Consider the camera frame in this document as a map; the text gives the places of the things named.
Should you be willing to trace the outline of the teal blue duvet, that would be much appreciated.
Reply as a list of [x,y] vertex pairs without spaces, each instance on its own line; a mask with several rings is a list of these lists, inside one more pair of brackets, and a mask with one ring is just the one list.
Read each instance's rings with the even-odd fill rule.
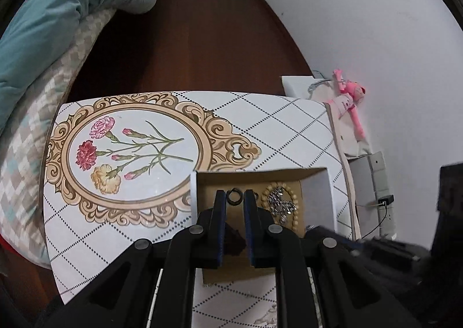
[[104,9],[140,14],[156,0],[26,0],[1,37],[1,123],[27,88],[66,52],[80,22]]

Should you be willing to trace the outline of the floral patterned tablecloth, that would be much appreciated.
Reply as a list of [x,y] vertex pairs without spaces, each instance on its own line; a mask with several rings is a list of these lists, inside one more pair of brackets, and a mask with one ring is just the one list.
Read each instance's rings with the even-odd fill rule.
[[329,218],[360,235],[353,186],[326,107],[238,92],[175,91],[64,105],[45,159],[49,261],[69,302],[138,239],[160,242],[192,222],[193,171],[320,167]]

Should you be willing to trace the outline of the white power strip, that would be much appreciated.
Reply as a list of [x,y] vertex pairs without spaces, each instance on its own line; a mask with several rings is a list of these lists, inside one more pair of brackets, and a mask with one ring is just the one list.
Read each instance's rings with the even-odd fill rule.
[[377,209],[378,227],[375,231],[376,235],[387,239],[396,238],[396,222],[394,217],[393,203],[388,206],[380,205],[380,200],[392,195],[389,188],[388,175],[386,172],[386,164],[383,153],[381,151],[369,155],[369,163],[371,169],[371,177],[374,185],[374,193],[376,203],[374,207]]

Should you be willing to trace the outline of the pink panther plush toy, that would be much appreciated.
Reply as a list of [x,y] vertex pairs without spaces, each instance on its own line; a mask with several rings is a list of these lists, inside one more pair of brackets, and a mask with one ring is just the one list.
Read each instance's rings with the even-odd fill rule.
[[360,123],[357,105],[363,101],[366,89],[358,82],[346,80],[342,76],[341,69],[335,69],[333,76],[337,82],[339,96],[334,98],[331,102],[334,103],[338,111],[338,117],[343,117],[349,113],[355,131],[355,136],[358,140],[365,139],[365,131]]

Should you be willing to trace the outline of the white cardboard box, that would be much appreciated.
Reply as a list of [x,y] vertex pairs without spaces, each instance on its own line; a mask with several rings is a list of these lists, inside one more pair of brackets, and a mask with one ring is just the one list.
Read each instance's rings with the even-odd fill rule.
[[[259,196],[273,182],[282,182],[295,194],[298,203],[298,226],[295,233],[304,236],[309,225],[322,225],[336,230],[333,184],[329,171],[322,168],[281,169],[272,171],[195,171],[190,177],[192,219],[214,205],[216,191],[236,188],[244,192],[254,190]],[[255,269],[243,249],[238,256],[226,255],[223,265],[217,270],[203,270],[203,285],[231,283],[268,276],[272,270]]]

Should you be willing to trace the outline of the silver crystal brooch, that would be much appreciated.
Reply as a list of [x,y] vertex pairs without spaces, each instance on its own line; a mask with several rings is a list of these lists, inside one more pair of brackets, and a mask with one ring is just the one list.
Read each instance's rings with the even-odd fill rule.
[[267,196],[268,209],[280,224],[286,224],[298,209],[297,196],[289,187],[277,185]]

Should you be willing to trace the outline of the black charger plug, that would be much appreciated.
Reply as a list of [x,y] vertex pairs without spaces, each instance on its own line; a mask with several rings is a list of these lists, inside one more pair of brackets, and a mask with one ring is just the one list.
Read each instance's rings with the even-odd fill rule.
[[395,200],[394,195],[386,195],[386,196],[381,197],[377,201],[377,204],[380,207],[388,207],[389,205],[391,205],[394,202],[394,200]]

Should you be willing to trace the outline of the checkered bed sheet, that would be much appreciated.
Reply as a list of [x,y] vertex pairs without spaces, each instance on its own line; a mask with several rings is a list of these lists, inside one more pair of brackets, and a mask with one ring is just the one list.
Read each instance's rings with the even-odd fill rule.
[[26,90],[1,134],[1,238],[43,268],[50,267],[42,208],[45,147],[58,109],[114,14],[105,9],[80,22],[70,47]]

